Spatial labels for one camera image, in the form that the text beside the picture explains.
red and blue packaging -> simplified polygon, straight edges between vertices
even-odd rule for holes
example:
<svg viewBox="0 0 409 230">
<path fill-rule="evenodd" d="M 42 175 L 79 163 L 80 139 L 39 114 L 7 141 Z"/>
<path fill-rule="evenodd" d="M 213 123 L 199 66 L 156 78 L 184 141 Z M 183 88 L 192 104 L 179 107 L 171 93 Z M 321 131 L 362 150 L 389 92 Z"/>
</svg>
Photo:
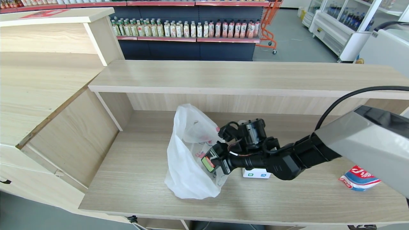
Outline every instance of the red and blue packaging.
<svg viewBox="0 0 409 230">
<path fill-rule="evenodd" d="M 381 182 L 381 180 L 374 177 L 372 174 L 358 165 L 352 167 L 352 169 L 341 176 L 338 180 L 344 182 L 348 188 L 355 191 L 365 191 Z"/>
</svg>

orange shopping cart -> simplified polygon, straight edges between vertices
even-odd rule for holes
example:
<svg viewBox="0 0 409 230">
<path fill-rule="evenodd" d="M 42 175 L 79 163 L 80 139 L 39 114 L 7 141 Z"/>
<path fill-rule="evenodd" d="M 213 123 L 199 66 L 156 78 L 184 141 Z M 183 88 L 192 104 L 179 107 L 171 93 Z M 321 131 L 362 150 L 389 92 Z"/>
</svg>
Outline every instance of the orange shopping cart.
<svg viewBox="0 0 409 230">
<path fill-rule="evenodd" d="M 273 54 L 277 53 L 277 42 L 274 40 L 274 34 L 267 30 L 267 26 L 273 22 L 275 15 L 277 14 L 278 9 L 280 8 L 281 3 L 283 0 L 269 0 L 269 4 L 267 7 L 264 7 L 263 10 L 263 17 L 261 19 L 260 24 L 260 42 L 262 41 L 269 41 L 268 46 L 262 44 L 256 44 L 259 47 L 266 47 L 273 49 Z"/>
</svg>

small white box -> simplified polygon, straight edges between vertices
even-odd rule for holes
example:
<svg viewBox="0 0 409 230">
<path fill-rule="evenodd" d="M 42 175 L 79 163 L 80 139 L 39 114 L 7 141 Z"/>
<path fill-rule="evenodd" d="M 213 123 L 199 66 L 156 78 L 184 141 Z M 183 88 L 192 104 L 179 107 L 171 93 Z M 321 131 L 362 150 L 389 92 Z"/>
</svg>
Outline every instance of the small white box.
<svg viewBox="0 0 409 230">
<path fill-rule="evenodd" d="M 271 173 L 268 173 L 265 169 L 252 169 L 246 170 L 243 168 L 243 177 L 247 178 L 269 178 Z"/>
</svg>

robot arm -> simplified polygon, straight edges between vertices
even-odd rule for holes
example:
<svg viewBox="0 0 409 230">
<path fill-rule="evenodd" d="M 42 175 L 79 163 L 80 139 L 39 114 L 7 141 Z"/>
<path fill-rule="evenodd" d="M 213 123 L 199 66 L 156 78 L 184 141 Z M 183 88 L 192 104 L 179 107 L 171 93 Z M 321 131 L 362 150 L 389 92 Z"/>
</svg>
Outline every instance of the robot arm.
<svg viewBox="0 0 409 230">
<path fill-rule="evenodd" d="M 262 168 L 281 180 L 292 180 L 305 169 L 343 156 L 409 197 L 409 119 L 360 106 L 320 127 L 323 120 L 311 135 L 283 147 L 266 136 L 263 119 L 230 122 L 218 134 L 234 142 L 216 143 L 202 163 L 210 172 L 217 167 L 225 174 L 235 168 Z"/>
</svg>

white plastic bag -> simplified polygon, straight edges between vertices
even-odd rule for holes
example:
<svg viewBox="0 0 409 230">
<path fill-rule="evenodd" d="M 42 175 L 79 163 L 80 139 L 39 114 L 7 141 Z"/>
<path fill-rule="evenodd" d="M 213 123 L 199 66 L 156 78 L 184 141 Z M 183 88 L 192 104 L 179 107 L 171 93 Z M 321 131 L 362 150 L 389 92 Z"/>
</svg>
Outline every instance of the white plastic bag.
<svg viewBox="0 0 409 230">
<path fill-rule="evenodd" d="M 217 141 L 218 127 L 191 104 L 178 106 L 168 146 L 169 170 L 165 183 L 182 199 L 216 197 L 227 176 L 219 167 L 209 173 L 201 159 Z"/>
</svg>

